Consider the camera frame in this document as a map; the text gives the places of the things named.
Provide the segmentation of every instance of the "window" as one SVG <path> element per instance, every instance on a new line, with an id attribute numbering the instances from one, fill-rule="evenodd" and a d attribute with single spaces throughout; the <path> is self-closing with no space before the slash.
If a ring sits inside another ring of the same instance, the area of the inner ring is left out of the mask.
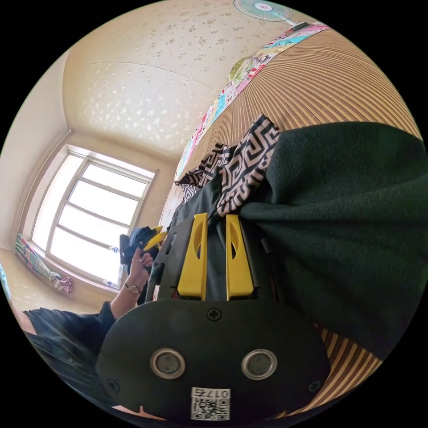
<path id="1" fill-rule="evenodd" d="M 118 288 L 119 236 L 134 228 L 154 173 L 91 155 L 67 153 L 43 197 L 31 241 L 64 268 Z"/>

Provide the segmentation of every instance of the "person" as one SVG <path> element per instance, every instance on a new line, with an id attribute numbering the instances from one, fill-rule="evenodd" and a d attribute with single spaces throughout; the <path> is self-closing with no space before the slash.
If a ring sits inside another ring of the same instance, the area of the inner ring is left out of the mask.
<path id="1" fill-rule="evenodd" d="M 101 384 L 95 370 L 97 357 L 108 330 L 121 316 L 136 307 L 153 264 L 149 253 L 135 250 L 130 273 L 112 302 L 105 302 L 99 313 L 76 314 L 57 309 L 19 311 L 10 296 L 6 274 L 1 269 L 1 283 L 19 326 L 51 369 L 81 396 L 104 409 L 152 419 L 143 409 L 134 413 L 118 406 Z"/>

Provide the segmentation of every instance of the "qr code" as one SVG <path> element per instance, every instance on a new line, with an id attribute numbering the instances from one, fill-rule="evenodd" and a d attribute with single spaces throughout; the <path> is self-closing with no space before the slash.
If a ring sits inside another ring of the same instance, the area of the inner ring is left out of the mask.
<path id="1" fill-rule="evenodd" d="M 192 419 L 229 420 L 230 400 L 192 397 Z"/>

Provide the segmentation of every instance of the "colorful blanket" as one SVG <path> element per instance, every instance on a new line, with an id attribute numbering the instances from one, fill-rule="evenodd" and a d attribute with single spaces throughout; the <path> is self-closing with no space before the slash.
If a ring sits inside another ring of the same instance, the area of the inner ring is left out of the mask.
<path id="1" fill-rule="evenodd" d="M 294 31 L 292 28 L 288 29 L 286 32 L 282 33 L 265 45 L 252 57 L 244 58 L 239 61 L 237 63 L 238 67 L 234 67 L 235 70 L 232 69 L 229 83 L 211 104 L 207 113 L 202 118 L 201 123 L 196 128 L 190 138 L 190 141 L 186 145 L 177 166 L 175 180 L 178 180 L 181 176 L 187 161 L 206 131 L 268 62 L 281 52 L 284 52 L 286 49 L 291 48 L 302 40 L 329 28 L 330 27 L 325 24 L 316 22 L 297 31 Z"/>
<path id="2" fill-rule="evenodd" d="M 52 272 L 20 233 L 16 236 L 15 254 L 31 271 L 47 278 L 56 290 L 63 290 L 67 294 L 73 292 L 73 282 L 71 278 L 68 276 L 63 277 L 59 273 Z"/>

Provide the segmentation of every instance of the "windowsill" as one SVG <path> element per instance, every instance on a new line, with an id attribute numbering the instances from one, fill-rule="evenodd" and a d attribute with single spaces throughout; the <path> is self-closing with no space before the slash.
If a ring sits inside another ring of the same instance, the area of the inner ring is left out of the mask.
<path id="1" fill-rule="evenodd" d="M 36 246 L 34 246 L 31 242 L 29 242 L 29 246 L 36 252 L 36 254 L 42 259 L 43 262 L 45 262 L 48 267 L 53 270 L 54 272 L 59 273 L 63 276 L 68 276 L 73 281 L 73 287 L 84 287 L 89 289 L 96 289 L 97 293 L 104 295 L 107 298 L 114 298 L 118 293 L 119 290 L 116 288 L 108 287 L 104 284 L 99 284 L 97 282 L 91 281 L 87 278 L 84 278 L 81 275 L 78 275 L 74 272 L 71 272 L 58 263 L 51 260 L 49 257 L 46 257 L 45 253 L 41 250 L 39 250 Z"/>

